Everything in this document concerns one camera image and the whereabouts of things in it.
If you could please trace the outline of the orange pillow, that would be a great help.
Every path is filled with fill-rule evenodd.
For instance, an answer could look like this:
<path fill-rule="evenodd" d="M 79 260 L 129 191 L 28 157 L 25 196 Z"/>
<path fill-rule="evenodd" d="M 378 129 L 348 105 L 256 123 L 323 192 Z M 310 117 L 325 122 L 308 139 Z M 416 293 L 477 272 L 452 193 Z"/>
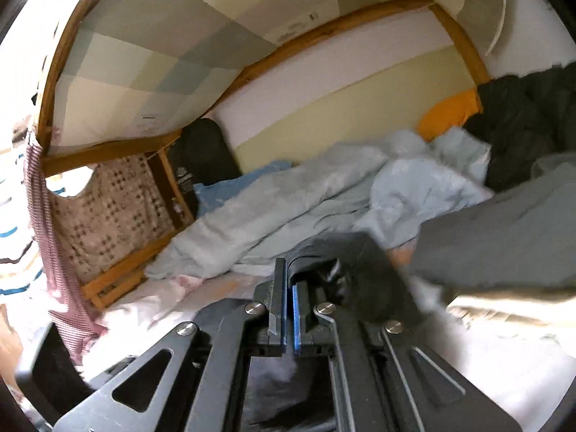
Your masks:
<path fill-rule="evenodd" d="M 452 127 L 462 127 L 469 117 L 481 112 L 477 89 L 460 92 L 432 107 L 420 120 L 416 132 L 425 141 L 432 141 Z"/>

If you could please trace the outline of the black fleece garment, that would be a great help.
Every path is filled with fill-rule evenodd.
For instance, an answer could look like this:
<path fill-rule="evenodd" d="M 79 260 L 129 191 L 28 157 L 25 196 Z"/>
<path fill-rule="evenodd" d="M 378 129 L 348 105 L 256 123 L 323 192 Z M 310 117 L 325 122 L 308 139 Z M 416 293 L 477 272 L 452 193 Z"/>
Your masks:
<path fill-rule="evenodd" d="M 530 179 L 537 159 L 575 150 L 575 64 L 506 75 L 477 89 L 480 112 L 464 129 L 488 143 L 485 186 L 501 192 Z"/>

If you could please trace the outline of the light blue duvet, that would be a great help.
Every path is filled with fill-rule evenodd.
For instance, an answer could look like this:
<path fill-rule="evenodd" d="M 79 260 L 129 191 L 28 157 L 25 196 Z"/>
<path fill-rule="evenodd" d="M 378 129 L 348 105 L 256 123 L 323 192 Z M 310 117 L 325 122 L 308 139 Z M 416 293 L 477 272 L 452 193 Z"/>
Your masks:
<path fill-rule="evenodd" d="M 425 220 L 479 204 L 488 146 L 459 129 L 427 144 L 427 153 L 392 158 L 375 176 L 368 212 L 349 232 L 367 231 L 386 248 L 418 235 Z"/>

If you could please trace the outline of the patterned beige hanging cloth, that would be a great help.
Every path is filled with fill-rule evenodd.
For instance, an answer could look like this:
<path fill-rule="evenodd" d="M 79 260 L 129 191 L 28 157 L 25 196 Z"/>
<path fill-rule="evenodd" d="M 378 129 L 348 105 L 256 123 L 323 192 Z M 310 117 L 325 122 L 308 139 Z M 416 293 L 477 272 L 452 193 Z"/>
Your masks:
<path fill-rule="evenodd" d="M 83 283 L 175 230 L 142 156 L 100 163 L 78 194 L 50 203 L 64 261 Z"/>

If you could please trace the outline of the wooden bed frame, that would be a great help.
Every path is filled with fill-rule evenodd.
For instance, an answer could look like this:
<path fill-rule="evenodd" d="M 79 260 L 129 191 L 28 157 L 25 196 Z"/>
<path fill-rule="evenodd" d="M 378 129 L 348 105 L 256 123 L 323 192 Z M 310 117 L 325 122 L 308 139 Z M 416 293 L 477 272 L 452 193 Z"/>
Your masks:
<path fill-rule="evenodd" d="M 159 136 L 138 136 L 137 138 L 110 140 L 83 146 L 71 152 L 51 153 L 49 151 L 54 135 L 56 90 L 63 69 L 69 60 L 73 45 L 78 37 L 81 23 L 89 12 L 96 8 L 100 0 L 79 0 L 70 13 L 67 22 L 61 24 L 55 32 L 54 53 L 44 76 L 43 92 L 38 99 L 37 135 L 43 147 L 41 165 L 45 176 L 61 175 L 84 166 L 98 166 L 113 160 L 127 157 L 141 157 L 152 165 L 152 175 L 158 184 L 175 230 L 181 231 L 193 220 L 193 214 L 179 189 L 168 152 L 181 136 L 181 130 L 174 129 Z M 428 10 L 442 25 L 443 30 L 454 43 L 463 59 L 473 82 L 481 84 L 489 81 L 490 76 L 483 63 L 480 52 L 473 45 L 469 34 L 435 0 L 391 0 L 379 2 L 358 9 L 347 15 L 325 22 L 303 34 L 283 43 L 269 55 L 245 66 L 233 78 L 225 90 L 218 93 L 215 105 L 245 90 L 250 84 L 296 57 L 307 54 L 311 49 L 334 40 L 342 34 L 350 35 L 355 29 L 368 23 L 381 22 L 417 10 Z M 144 279 L 143 265 L 156 256 L 168 243 L 169 235 L 163 235 L 140 250 L 128 253 L 113 266 L 100 272 L 93 280 L 81 283 L 80 293 L 97 310 L 103 310 L 124 294 L 129 293 Z"/>

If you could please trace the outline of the white pillow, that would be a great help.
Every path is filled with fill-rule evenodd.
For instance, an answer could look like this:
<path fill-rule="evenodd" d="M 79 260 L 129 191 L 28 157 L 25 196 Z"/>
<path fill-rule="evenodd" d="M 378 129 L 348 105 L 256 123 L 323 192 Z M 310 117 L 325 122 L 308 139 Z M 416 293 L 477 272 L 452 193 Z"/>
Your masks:
<path fill-rule="evenodd" d="M 509 413 L 525 431 L 551 418 L 575 377 L 575 297 L 467 294 L 446 302 L 424 286 L 433 350 Z"/>

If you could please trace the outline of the red striped hanging towel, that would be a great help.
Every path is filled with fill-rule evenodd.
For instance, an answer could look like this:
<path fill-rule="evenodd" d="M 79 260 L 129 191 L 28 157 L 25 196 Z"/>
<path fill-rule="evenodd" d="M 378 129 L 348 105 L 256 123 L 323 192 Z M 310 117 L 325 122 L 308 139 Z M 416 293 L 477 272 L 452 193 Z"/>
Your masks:
<path fill-rule="evenodd" d="M 95 309 L 84 300 L 79 281 L 64 260 L 53 223 L 50 190 L 41 167 L 42 147 L 33 131 L 27 132 L 24 144 L 28 212 L 47 278 L 47 293 L 51 298 L 49 314 L 73 364 L 79 366 L 93 342 L 107 329 L 96 321 Z"/>

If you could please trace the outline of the grey sweatshirt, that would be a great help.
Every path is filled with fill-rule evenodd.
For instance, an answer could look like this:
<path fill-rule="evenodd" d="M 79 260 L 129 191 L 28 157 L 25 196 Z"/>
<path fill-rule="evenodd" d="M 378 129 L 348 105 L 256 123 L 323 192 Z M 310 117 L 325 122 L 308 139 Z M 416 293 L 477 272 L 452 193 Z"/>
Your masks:
<path fill-rule="evenodd" d="M 458 290 L 575 287 L 575 156 L 536 161 L 526 183 L 425 221 L 415 275 Z"/>

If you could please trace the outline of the black puffer down jacket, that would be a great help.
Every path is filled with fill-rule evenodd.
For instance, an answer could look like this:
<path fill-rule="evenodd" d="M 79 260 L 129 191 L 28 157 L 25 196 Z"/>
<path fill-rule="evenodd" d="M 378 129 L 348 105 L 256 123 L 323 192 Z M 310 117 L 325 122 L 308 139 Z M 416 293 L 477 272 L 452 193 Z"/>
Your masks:
<path fill-rule="evenodd" d="M 286 256 L 289 286 L 317 283 L 327 300 L 363 322 L 395 319 L 409 327 L 424 319 L 407 283 L 365 232 L 326 233 L 304 240 Z M 242 431 L 333 431 L 328 364 L 301 357 L 292 346 L 280 357 L 257 357 L 248 376 Z"/>

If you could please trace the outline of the pink white bedsheet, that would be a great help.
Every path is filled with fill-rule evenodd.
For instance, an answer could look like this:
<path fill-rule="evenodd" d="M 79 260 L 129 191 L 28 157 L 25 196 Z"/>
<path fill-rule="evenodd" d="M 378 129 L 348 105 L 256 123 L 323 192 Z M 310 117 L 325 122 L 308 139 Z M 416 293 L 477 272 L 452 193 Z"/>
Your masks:
<path fill-rule="evenodd" d="M 79 368 L 91 380 L 119 361 L 140 356 L 181 322 L 191 321 L 203 307 L 224 298 L 253 297 L 266 276 L 228 272 L 213 279 L 177 276 L 147 280 L 100 314 L 107 332 L 83 355 Z"/>

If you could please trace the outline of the light grey fleece blanket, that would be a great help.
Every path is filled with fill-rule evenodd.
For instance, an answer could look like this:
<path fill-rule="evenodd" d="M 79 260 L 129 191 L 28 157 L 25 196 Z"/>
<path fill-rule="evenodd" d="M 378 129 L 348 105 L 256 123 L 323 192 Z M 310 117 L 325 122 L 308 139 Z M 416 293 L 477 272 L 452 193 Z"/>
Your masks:
<path fill-rule="evenodd" d="M 260 176 L 174 237 L 144 274 L 210 279 L 233 267 L 264 274 L 276 256 L 304 239 L 352 229 L 368 212 L 384 164 L 428 151 L 409 131 L 370 143 L 336 143 L 299 166 Z"/>

